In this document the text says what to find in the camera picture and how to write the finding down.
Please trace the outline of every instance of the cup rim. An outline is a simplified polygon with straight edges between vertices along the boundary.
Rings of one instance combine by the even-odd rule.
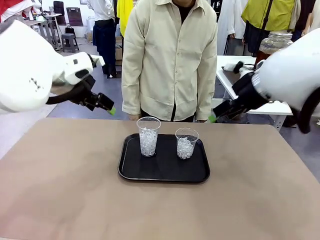
[[[138,125],[138,123],[141,122],[141,121],[143,121],[143,119],[153,119],[153,120],[155,120],[155,122],[158,122],[158,123],[159,123],[159,126],[156,127],[156,128],[153,128],[153,129],[143,129],[143,128],[141,128],[141,127]],[[159,129],[159,128],[161,127],[161,121],[160,121],[158,118],[153,117],[153,116],[144,116],[144,117],[139,118],[139,119],[136,121],[136,125],[137,125],[137,127],[138,127],[139,129],[142,129],[142,130],[145,130],[145,131],[154,131],[154,130],[157,130],[157,129]]]
[[[190,143],[194,143],[194,142],[198,141],[198,139],[199,139],[199,133],[198,133],[196,130],[190,128],[190,127],[181,127],[181,128],[179,128],[177,131],[175,131],[175,134],[174,134],[174,135],[175,135],[175,137],[176,137],[177,140],[180,139],[180,138],[177,136],[177,132],[178,132],[179,130],[181,130],[181,129],[192,130],[192,131],[194,131],[194,132],[197,134],[196,140],[190,141]]]

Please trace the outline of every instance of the glass jar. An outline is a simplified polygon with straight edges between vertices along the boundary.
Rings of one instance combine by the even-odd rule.
[[[259,51],[256,56],[255,64],[257,65],[261,60],[265,60],[275,52],[289,47],[293,42],[291,41],[292,33],[285,31],[272,31],[269,37],[262,40]]]

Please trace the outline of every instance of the clear plastic cup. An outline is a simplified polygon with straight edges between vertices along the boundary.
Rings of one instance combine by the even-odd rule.
[[[199,133],[191,128],[179,128],[175,132],[176,137],[176,154],[181,159],[189,159],[194,153],[194,148]]]
[[[158,131],[161,127],[160,120],[152,116],[146,116],[140,118],[136,125],[139,128],[141,154],[145,157],[153,156],[156,151]]]

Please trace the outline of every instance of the neck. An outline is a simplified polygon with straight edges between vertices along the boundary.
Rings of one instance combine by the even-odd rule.
[[[172,2],[180,7],[191,7],[195,4],[196,0],[172,0]]]

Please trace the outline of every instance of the robotic arm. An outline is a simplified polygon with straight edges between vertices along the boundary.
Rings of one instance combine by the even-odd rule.
[[[312,114],[320,113],[320,29],[316,29],[288,48],[261,61],[257,70],[243,63],[231,66],[240,79],[232,86],[237,99],[227,100],[213,109],[216,118],[255,110],[269,101],[286,102],[300,131],[310,131]]]
[[[0,53],[0,113],[29,111],[67,100],[92,111],[113,110],[112,100],[91,92],[95,80],[90,73],[97,64],[105,64],[101,56],[85,52],[62,56],[16,20],[0,24]],[[63,94],[49,97],[57,89]]]

